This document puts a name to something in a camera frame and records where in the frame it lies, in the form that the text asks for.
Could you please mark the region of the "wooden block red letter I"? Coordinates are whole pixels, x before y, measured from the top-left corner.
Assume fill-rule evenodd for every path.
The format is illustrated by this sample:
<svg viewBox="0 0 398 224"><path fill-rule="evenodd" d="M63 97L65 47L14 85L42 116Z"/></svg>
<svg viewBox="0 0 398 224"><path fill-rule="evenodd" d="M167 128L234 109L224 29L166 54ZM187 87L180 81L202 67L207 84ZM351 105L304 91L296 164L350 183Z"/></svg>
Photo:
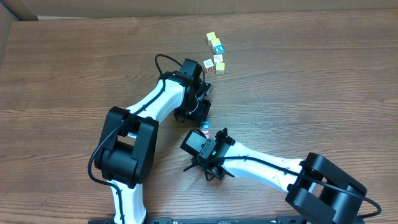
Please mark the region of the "wooden block red letter I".
<svg viewBox="0 0 398 224"><path fill-rule="evenodd" d="M210 130L209 129L202 129L201 131L207 139L210 138Z"/></svg>

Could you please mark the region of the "wooden block red letter Y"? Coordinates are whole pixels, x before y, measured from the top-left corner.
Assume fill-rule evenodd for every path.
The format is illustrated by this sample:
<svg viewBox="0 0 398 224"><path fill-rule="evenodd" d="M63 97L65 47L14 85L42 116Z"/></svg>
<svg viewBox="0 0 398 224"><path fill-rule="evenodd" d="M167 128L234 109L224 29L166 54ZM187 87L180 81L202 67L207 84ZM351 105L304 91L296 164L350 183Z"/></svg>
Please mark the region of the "wooden block red letter Y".
<svg viewBox="0 0 398 224"><path fill-rule="evenodd" d="M201 130L209 130L211 128L210 122L208 120L204 120L200 123Z"/></svg>

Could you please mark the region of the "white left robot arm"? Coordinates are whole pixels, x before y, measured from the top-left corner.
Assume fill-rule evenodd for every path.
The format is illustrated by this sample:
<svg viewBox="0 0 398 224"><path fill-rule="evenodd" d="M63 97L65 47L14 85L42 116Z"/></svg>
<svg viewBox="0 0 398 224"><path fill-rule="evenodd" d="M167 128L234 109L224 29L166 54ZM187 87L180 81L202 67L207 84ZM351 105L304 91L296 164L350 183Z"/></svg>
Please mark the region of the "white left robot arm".
<svg viewBox="0 0 398 224"><path fill-rule="evenodd" d="M115 206L105 223L144 223L143 183L154 161L159 124L170 114L183 122L206 120L212 84L203 67L186 58L179 70L160 72L156 87L127 108L112 107L87 166L90 179L111 187Z"/></svg>

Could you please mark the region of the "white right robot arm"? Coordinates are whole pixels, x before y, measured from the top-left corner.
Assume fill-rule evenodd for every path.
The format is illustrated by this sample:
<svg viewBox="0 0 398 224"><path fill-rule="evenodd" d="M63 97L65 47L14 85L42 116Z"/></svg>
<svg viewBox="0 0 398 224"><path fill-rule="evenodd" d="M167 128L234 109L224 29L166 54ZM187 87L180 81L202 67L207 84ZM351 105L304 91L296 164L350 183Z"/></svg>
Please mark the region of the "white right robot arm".
<svg viewBox="0 0 398 224"><path fill-rule="evenodd" d="M367 194L364 185L325 157L309 153L305 159L285 159L252 150L235 141L228 130L208 139L191 130L181 149L206 179L256 180L286 194L285 201L307 223L360 223L359 209Z"/></svg>

